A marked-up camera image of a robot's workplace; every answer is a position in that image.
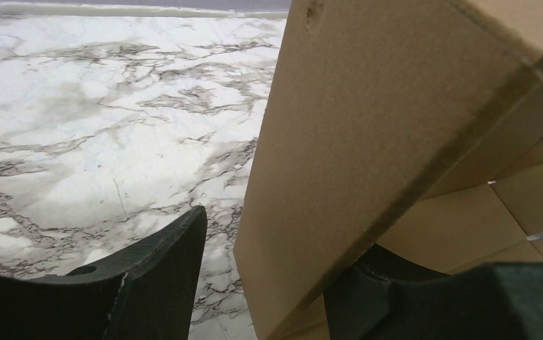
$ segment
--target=curved black edge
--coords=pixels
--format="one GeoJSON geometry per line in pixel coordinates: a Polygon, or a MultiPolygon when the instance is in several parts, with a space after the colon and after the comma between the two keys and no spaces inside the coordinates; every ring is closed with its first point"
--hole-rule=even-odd
{"type": "Polygon", "coordinates": [[[192,211],[179,239],[160,243],[125,277],[104,340],[188,338],[207,236],[205,209],[192,211]]]}
{"type": "MultiPolygon", "coordinates": [[[[162,290],[195,291],[193,276],[196,273],[198,279],[206,229],[206,211],[198,206],[159,232],[82,266],[70,276],[45,276],[30,281],[0,276],[0,339],[102,339],[113,314],[124,312],[119,308],[113,312],[122,282],[126,287],[135,273],[146,278],[156,269],[173,277],[167,281],[172,285],[162,290]],[[169,259],[177,262],[175,256],[185,256],[182,260],[186,264],[180,266],[184,266],[182,271],[189,272],[190,280],[183,279],[184,272],[177,272],[178,266],[166,265],[169,259]]],[[[181,306],[172,315],[188,329],[192,306],[181,306]]],[[[165,308],[171,310],[174,306],[167,304],[165,308]]]]}
{"type": "Polygon", "coordinates": [[[446,276],[381,247],[366,255],[324,293],[332,340],[543,339],[543,263],[446,276]]]}

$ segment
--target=corrugated cardboard edge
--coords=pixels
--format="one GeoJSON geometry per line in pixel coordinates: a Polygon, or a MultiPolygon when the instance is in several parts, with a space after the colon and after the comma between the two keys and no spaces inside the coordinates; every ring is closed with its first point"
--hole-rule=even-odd
{"type": "Polygon", "coordinates": [[[446,0],[533,64],[543,57],[543,0],[446,0]]]}
{"type": "Polygon", "coordinates": [[[325,282],[335,277],[342,268],[348,267],[361,257],[424,193],[429,191],[469,150],[481,141],[482,137],[497,123],[491,119],[495,116],[494,112],[502,113],[500,119],[504,118],[506,113],[510,112],[542,83],[542,74],[528,66],[521,67],[506,79],[492,100],[480,108],[476,114],[476,121],[460,131],[452,144],[438,152],[438,155],[417,179],[401,192],[399,198],[367,228],[367,232],[354,243],[334,267],[326,272],[326,277],[322,278],[320,284],[309,291],[305,299],[271,334],[270,339],[278,339],[278,336],[290,327],[290,320],[310,306],[325,290],[325,282]]]}
{"type": "Polygon", "coordinates": [[[543,164],[417,202],[377,243],[426,268],[458,273],[487,261],[543,261],[528,242],[537,235],[543,235],[543,164]]]}
{"type": "Polygon", "coordinates": [[[300,329],[279,340],[330,340],[329,328],[326,320],[300,329]]]}
{"type": "Polygon", "coordinates": [[[288,327],[288,332],[283,334],[281,339],[292,340],[295,334],[308,332],[308,329],[318,327],[320,324],[327,323],[326,306],[324,296],[321,295],[307,309],[298,314],[288,327]]]}

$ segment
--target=cardboard edge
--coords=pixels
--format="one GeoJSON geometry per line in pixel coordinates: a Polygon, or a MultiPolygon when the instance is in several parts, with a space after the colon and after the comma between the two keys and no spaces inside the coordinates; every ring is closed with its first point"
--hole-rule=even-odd
{"type": "Polygon", "coordinates": [[[508,167],[496,174],[493,180],[505,179],[517,172],[530,169],[543,164],[543,153],[540,146],[543,144],[543,136],[535,142],[526,152],[517,157],[508,167]]]}
{"type": "Polygon", "coordinates": [[[476,112],[476,120],[459,131],[458,136],[442,148],[427,167],[419,173],[416,180],[407,186],[399,197],[374,221],[370,227],[342,257],[332,266],[289,313],[269,336],[278,338],[291,325],[299,313],[305,311],[327,288],[327,282],[338,277],[342,268],[348,267],[361,257],[376,240],[384,234],[409,208],[411,208],[435,183],[437,183],[456,163],[480,143],[482,137],[507,113],[543,84],[543,75],[539,70],[520,63],[520,68],[503,80],[495,96],[476,112]]]}
{"type": "Polygon", "coordinates": [[[473,261],[471,261],[469,263],[463,264],[463,265],[458,266],[456,268],[451,268],[448,271],[446,271],[446,274],[454,275],[454,274],[458,274],[458,273],[463,273],[465,271],[468,271],[469,269],[475,268],[476,266],[479,266],[479,265],[484,264],[484,263],[502,262],[503,260],[501,260],[501,259],[495,260],[494,258],[495,257],[502,257],[503,254],[508,254],[510,251],[519,249],[520,247],[523,247],[523,246],[527,246],[527,247],[529,247],[529,249],[535,251],[535,253],[533,253],[532,255],[538,255],[540,257],[540,259],[533,259],[532,261],[543,261],[542,253],[540,253],[540,251],[538,251],[538,249],[536,249],[536,247],[534,246],[534,244],[532,242],[525,240],[525,241],[518,242],[518,243],[516,243],[516,244],[514,244],[512,246],[508,246],[508,247],[506,247],[504,249],[495,251],[495,252],[493,252],[491,254],[488,254],[486,256],[482,256],[482,257],[480,257],[478,259],[475,259],[475,260],[473,260],[473,261]]]}
{"type": "MultiPolygon", "coordinates": [[[[542,84],[540,84],[540,86],[536,86],[536,88],[534,88],[531,92],[529,92],[527,96],[520,101],[520,104],[519,104],[520,106],[523,106],[525,101],[531,101],[532,97],[537,95],[537,92],[543,90],[543,57],[536,64],[532,65],[531,68],[542,78],[542,84]]],[[[510,113],[512,115],[515,115],[515,111],[517,109],[518,108],[515,108],[515,107],[512,108],[510,113]]],[[[506,166],[495,167],[490,175],[486,174],[488,176],[485,176],[484,180],[485,181],[501,180],[515,174],[516,172],[523,171],[523,170],[542,164],[543,156],[540,155],[538,153],[539,150],[536,149],[541,144],[541,142],[543,142],[543,135],[537,140],[535,140],[534,144],[531,144],[529,147],[525,149],[520,149],[518,147],[517,150],[519,151],[519,153],[516,157],[510,159],[510,162],[508,162],[506,166]]],[[[460,163],[464,164],[466,161],[468,161],[467,159],[468,156],[474,157],[472,153],[474,153],[475,151],[476,150],[471,150],[468,154],[465,155],[465,157],[462,157],[460,159],[460,163]]],[[[457,163],[452,168],[452,170],[455,173],[457,173],[457,170],[460,170],[460,169],[456,169],[456,168],[461,167],[460,163],[457,163]]],[[[431,190],[429,190],[426,194],[424,194],[423,199],[433,198],[436,196],[440,196],[440,195],[452,192],[452,189],[464,190],[466,188],[472,188],[473,186],[478,186],[484,183],[483,181],[475,181],[473,183],[469,182],[466,186],[461,185],[455,188],[453,186],[452,178],[453,178],[452,171],[448,171],[448,173],[445,174],[444,178],[440,179],[440,181],[436,183],[436,185],[432,187],[431,190]]]]}
{"type": "Polygon", "coordinates": [[[453,8],[462,15],[473,21],[478,27],[485,30],[496,40],[505,45],[513,47],[515,56],[525,64],[534,64],[543,58],[543,49],[529,44],[519,32],[508,27],[492,13],[483,10],[477,4],[469,0],[446,0],[453,8]]]}
{"type": "Polygon", "coordinates": [[[484,183],[418,201],[377,243],[420,266],[448,273],[526,239],[509,209],[484,183]]]}
{"type": "Polygon", "coordinates": [[[325,298],[322,294],[302,313],[292,320],[281,339],[288,339],[293,334],[315,327],[327,321],[325,298]]]}
{"type": "Polygon", "coordinates": [[[543,232],[543,225],[540,226],[543,223],[543,164],[519,171],[491,187],[527,236],[543,232]],[[528,196],[542,199],[534,200],[528,196]]]}
{"type": "Polygon", "coordinates": [[[330,340],[327,320],[311,324],[278,340],[330,340]]]}

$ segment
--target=white marble countertop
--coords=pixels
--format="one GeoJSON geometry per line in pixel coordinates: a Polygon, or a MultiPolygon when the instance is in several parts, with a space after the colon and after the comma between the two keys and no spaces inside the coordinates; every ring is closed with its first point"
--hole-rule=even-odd
{"type": "Polygon", "coordinates": [[[0,16],[0,274],[65,274],[202,204],[191,338],[255,339],[232,246],[284,25],[0,16]]]}

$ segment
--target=floor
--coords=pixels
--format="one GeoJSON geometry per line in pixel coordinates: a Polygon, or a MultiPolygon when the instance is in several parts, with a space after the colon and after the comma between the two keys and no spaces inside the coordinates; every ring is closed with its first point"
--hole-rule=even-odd
{"type": "Polygon", "coordinates": [[[256,339],[232,247],[284,25],[0,16],[0,274],[65,274],[202,204],[191,339],[256,339]]]}

